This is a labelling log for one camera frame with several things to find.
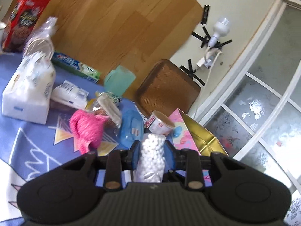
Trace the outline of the pink fuzzy soft toy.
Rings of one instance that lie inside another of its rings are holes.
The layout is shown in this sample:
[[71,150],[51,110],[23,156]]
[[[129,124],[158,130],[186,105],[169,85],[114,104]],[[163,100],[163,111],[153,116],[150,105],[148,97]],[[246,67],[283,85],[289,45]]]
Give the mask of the pink fuzzy soft toy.
[[81,154],[100,146],[105,125],[109,119],[109,116],[94,115],[84,110],[77,110],[73,113],[69,125]]

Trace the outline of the white framed glass door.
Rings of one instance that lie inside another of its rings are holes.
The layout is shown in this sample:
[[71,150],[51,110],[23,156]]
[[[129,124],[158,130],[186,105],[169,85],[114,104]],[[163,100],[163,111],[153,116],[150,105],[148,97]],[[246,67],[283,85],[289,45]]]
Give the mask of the white framed glass door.
[[285,222],[300,225],[300,0],[275,0],[194,117],[230,157],[288,187]]

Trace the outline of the blue plastic wipes pack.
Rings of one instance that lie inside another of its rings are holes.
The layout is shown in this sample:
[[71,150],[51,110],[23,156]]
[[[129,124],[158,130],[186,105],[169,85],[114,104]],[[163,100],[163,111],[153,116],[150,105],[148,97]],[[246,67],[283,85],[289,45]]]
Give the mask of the blue plastic wipes pack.
[[143,138],[144,122],[141,115],[134,110],[128,110],[122,116],[122,123],[119,131],[120,144],[131,148],[134,141],[141,141]]

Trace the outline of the clear bag of plates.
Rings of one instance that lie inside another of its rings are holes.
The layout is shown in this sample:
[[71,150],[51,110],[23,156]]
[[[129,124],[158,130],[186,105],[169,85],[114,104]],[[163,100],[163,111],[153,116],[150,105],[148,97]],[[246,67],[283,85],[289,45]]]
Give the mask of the clear bag of plates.
[[38,29],[34,29],[24,46],[23,55],[25,56],[42,52],[47,60],[54,55],[54,44],[52,36],[56,32],[57,17],[48,17]]

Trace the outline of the green toothpaste box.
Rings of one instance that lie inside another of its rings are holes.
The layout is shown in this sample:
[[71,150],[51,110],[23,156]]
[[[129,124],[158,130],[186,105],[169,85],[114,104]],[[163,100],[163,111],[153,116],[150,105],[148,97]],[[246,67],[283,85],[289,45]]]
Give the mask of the green toothpaste box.
[[98,83],[100,79],[100,72],[95,70],[94,68],[86,65],[85,63],[78,61],[70,56],[60,53],[54,52],[51,61],[56,66],[59,66],[74,75],[80,76],[90,82]]

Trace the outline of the pink macaron biscuit tin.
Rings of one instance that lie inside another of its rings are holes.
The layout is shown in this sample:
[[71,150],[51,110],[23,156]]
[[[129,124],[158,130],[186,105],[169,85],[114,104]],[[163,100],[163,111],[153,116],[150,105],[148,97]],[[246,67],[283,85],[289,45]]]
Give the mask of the pink macaron biscuit tin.
[[212,152],[228,155],[219,140],[205,127],[197,123],[180,109],[169,116],[175,128],[171,133],[174,147],[178,150],[191,149],[201,156],[210,156]]

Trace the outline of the white round snack can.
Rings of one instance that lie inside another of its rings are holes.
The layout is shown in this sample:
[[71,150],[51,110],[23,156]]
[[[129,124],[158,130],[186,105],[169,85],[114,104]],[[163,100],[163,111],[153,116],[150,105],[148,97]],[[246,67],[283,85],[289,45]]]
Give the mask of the white round snack can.
[[146,121],[145,127],[153,134],[166,136],[175,128],[175,125],[163,113],[153,111]]

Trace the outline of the wood pattern wall panel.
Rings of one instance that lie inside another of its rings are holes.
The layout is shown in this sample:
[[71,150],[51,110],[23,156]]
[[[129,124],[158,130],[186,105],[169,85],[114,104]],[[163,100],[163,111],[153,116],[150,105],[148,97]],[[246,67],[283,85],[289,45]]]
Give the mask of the wood pattern wall panel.
[[134,95],[162,59],[187,41],[203,16],[197,0],[50,0],[38,25],[57,17],[55,49],[101,73],[122,65],[135,74]]

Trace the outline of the bag of white cotton balls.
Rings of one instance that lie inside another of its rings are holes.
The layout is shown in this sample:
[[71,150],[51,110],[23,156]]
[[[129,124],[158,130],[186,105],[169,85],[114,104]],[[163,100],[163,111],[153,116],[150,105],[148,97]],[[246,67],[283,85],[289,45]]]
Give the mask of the bag of white cotton balls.
[[165,170],[164,144],[166,137],[153,133],[143,135],[134,182],[161,183]]

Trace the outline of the red cereal box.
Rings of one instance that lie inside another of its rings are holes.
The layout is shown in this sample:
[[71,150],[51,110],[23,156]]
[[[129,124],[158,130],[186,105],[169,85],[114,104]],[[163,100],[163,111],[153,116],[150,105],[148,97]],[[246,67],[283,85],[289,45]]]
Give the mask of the red cereal box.
[[21,52],[27,38],[50,0],[18,0],[2,39],[4,52]]

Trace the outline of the blue patterned tablecloth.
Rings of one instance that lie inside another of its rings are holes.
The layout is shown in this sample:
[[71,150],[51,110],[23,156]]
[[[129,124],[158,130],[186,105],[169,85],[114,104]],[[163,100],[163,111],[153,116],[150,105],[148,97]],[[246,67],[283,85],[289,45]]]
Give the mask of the blue patterned tablecloth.
[[179,183],[100,186],[104,171],[90,170],[72,141],[54,144],[46,125],[1,117],[1,225],[212,225],[203,194]]

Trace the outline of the teal plastic cup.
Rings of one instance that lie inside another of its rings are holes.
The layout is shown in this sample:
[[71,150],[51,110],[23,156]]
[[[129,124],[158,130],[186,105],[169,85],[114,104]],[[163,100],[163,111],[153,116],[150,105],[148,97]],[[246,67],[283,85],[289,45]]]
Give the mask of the teal plastic cup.
[[119,65],[110,71],[104,79],[104,88],[116,96],[122,96],[136,79],[134,73]]

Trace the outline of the white power strip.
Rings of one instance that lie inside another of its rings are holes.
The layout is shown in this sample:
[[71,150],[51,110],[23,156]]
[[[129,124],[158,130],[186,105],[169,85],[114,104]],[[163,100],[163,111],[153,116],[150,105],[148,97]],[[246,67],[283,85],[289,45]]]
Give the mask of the white power strip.
[[196,64],[196,69],[199,69],[201,67],[211,69],[212,65],[216,62],[217,58],[221,53],[222,51],[218,48],[206,50],[205,56],[201,58]]

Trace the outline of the clear bag with pads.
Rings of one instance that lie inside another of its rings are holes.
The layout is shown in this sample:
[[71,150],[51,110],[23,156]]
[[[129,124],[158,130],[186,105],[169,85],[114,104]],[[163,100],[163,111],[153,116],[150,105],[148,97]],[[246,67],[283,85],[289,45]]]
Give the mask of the clear bag with pads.
[[95,98],[91,99],[85,108],[89,113],[94,115],[108,116],[106,125],[110,127],[121,127],[122,114],[118,108],[121,98],[112,92],[95,92]]

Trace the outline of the white tissue pack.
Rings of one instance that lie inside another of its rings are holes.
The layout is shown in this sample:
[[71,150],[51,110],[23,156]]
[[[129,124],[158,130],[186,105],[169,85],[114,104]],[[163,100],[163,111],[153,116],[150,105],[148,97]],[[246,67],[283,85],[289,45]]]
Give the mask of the white tissue pack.
[[44,53],[25,56],[3,90],[2,115],[46,124],[55,78],[55,68]]

